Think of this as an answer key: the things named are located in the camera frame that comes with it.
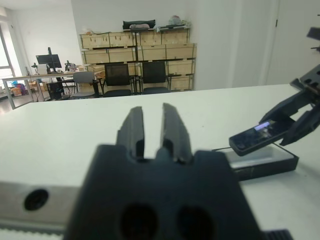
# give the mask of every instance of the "white wall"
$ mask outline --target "white wall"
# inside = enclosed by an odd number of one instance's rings
[[[25,64],[37,63],[36,55],[58,54],[62,67],[69,60],[82,64],[71,3],[12,11],[14,27],[20,36],[20,48],[25,52]]]
[[[123,21],[156,19],[168,25],[172,15],[186,17],[186,0],[71,0],[76,32],[120,32]]]
[[[198,1],[191,13],[191,38],[198,43],[195,89],[263,85],[277,12],[277,0]]]
[[[320,41],[307,38],[310,27],[320,27],[319,0],[280,0],[279,22],[267,84],[287,84],[320,64],[312,50]]]
[[[198,1],[191,35],[197,38],[196,90],[227,87],[235,14],[234,0]]]

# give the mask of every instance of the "phone screen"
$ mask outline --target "phone screen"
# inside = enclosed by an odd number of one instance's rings
[[[277,138],[283,136],[294,122],[292,119],[286,121],[266,121],[232,136],[230,140],[240,151],[250,149],[272,139],[277,141]]]

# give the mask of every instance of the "white tabletop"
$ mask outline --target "white tabletop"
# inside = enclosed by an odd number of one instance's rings
[[[49,78],[62,78],[62,77],[72,77],[75,71],[67,71],[67,72],[57,72],[51,74],[35,74],[28,76],[15,76],[9,78],[3,78],[3,81],[16,81],[16,80],[36,80],[36,79],[49,79]]]
[[[153,158],[163,103],[177,107],[194,152],[228,147],[230,136],[253,127],[295,93],[289,85],[271,85],[30,103],[0,118],[0,181],[80,186],[97,145],[115,144],[136,106],[144,113],[144,155]],[[319,137],[320,129],[286,147],[300,157],[296,171],[241,183],[262,230],[289,229],[295,240],[319,239]],[[0,239],[29,237],[0,231]]]

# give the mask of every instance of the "black phone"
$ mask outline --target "black phone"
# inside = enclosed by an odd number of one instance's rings
[[[269,120],[263,122],[230,137],[230,147],[239,156],[247,155],[282,139],[294,122],[291,118],[282,121]]]

